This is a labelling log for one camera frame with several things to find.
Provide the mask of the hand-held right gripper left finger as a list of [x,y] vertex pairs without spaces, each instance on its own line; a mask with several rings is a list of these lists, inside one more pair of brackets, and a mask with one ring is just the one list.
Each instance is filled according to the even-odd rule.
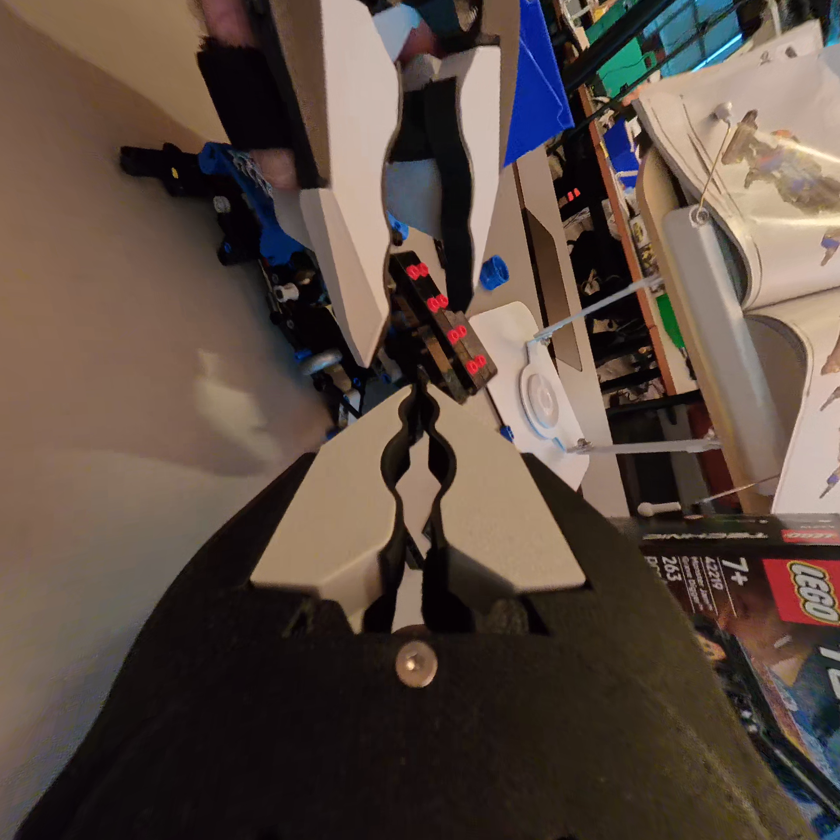
[[417,389],[404,387],[320,448],[250,581],[338,603],[388,634],[406,566],[399,480],[410,466]]

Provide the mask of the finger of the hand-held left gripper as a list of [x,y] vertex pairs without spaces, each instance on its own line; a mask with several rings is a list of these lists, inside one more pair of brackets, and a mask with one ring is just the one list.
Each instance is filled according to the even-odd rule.
[[425,132],[440,181],[439,232],[449,306],[474,297],[500,179],[501,48],[443,59],[422,89]]
[[281,2],[280,45],[318,174],[300,191],[302,222],[344,340],[366,368],[390,311],[383,170],[400,117],[398,73],[362,2]]

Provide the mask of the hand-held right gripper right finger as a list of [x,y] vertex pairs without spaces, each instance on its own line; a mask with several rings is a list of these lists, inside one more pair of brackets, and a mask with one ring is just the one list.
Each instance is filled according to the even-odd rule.
[[423,619],[472,632],[499,602],[582,588],[585,573],[529,469],[530,461],[436,387],[422,389],[428,467]]

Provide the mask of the black blue toy car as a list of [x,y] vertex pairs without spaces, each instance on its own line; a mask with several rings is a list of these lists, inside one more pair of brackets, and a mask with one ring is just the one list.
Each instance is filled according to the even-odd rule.
[[358,419],[368,382],[385,374],[354,358],[314,254],[281,228],[270,185],[250,157],[216,142],[196,154],[173,143],[157,149],[123,145],[119,165],[126,175],[156,180],[173,197],[212,203],[222,232],[217,259],[223,266],[259,268],[269,320],[327,404],[333,422],[328,436]]

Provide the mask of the black beam assembly red pins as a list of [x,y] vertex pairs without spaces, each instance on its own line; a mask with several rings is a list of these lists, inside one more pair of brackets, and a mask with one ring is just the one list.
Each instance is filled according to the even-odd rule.
[[384,350],[407,380],[422,374],[457,404],[487,389],[498,368],[466,316],[450,307],[431,269],[413,251],[387,263],[391,325]]

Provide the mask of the instruction book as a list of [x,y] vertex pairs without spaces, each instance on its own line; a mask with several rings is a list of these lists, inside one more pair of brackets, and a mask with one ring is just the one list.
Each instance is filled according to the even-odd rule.
[[782,480],[838,513],[838,45],[803,24],[647,87],[634,108],[684,193],[738,248],[739,299],[804,370]]

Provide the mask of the black desk mat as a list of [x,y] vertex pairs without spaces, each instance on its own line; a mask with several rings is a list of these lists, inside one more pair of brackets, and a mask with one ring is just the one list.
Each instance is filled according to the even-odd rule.
[[[533,212],[525,207],[521,215],[537,289],[540,318],[544,326],[549,327],[571,315],[560,256],[554,236]],[[578,372],[583,371],[573,325],[568,324],[549,336],[547,350],[556,362],[562,362]]]

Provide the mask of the light grey desk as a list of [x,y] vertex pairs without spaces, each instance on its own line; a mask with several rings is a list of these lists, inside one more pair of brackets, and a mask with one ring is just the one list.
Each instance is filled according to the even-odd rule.
[[329,417],[202,203],[122,145],[224,131],[192,2],[2,2],[2,838],[147,616]]

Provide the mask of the person's left hand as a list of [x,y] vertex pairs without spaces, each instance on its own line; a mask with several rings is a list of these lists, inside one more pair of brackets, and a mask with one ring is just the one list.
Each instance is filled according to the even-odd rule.
[[196,61],[230,143],[271,187],[300,188],[291,121],[246,2],[196,2],[205,35]]

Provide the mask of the blue storage bin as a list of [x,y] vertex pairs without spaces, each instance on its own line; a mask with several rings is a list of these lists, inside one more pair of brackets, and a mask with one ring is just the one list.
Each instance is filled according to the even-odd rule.
[[520,1],[518,63],[503,165],[574,127],[541,3]]

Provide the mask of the white oval stand base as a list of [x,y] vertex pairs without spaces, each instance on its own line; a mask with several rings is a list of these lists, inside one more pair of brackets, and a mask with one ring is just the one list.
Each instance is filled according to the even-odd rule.
[[520,403],[530,430],[562,452],[566,420],[560,378],[543,343],[526,343],[527,361],[519,375]]

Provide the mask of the toy set box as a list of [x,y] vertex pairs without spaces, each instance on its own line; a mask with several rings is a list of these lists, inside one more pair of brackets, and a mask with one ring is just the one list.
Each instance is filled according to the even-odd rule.
[[742,726],[814,834],[838,838],[838,514],[613,523],[688,615]]

